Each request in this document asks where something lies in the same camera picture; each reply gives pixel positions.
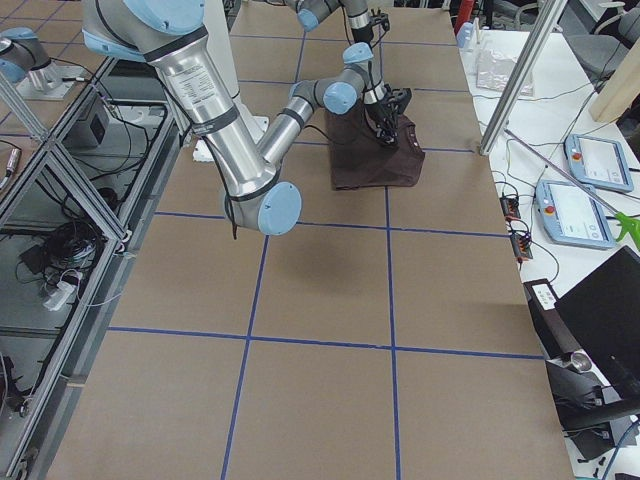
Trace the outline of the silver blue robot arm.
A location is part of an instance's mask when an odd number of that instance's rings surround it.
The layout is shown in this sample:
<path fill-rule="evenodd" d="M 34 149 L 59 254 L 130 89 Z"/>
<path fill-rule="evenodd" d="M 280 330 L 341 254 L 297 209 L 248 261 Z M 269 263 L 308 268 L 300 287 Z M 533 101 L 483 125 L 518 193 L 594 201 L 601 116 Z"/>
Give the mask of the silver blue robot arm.
<path fill-rule="evenodd" d="M 284 0 L 284 5 L 293 10 L 299 24 L 307 33 L 316 29 L 336 10 L 346 15 L 355 43 L 372 44 L 373 23 L 365 0 Z"/>
<path fill-rule="evenodd" d="M 202 1 L 85 1 L 86 46 L 104 56 L 153 67 L 169 98 L 206 144 L 224 187 L 223 208 L 233 228 L 265 235 L 290 231 L 299 219 L 297 187 L 280 179 L 281 163 L 319 108 L 344 115 L 362 101 L 385 146 L 397 142 L 402 112 L 394 92 L 377 72 L 371 42 L 374 20 L 364 1 L 290 1 L 305 31 L 342 9 L 353 35 L 334 77 L 301 81 L 260 139 L 250 133 L 223 65 L 212 59 Z"/>

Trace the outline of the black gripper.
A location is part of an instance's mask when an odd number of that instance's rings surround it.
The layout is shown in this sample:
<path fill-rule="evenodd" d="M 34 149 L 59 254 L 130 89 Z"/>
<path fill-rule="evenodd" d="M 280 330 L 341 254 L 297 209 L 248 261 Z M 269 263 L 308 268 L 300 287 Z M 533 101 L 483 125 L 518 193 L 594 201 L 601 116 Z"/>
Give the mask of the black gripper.
<path fill-rule="evenodd" d="M 375 103 L 366 103 L 367 123 L 375 138 L 383 146 L 396 146 L 398 142 L 398 115 L 390 114 L 386 98 Z"/>
<path fill-rule="evenodd" d="M 352 28 L 351 34 L 355 43 L 365 43 L 368 46 L 372 45 L 374 33 L 372 27 Z"/>

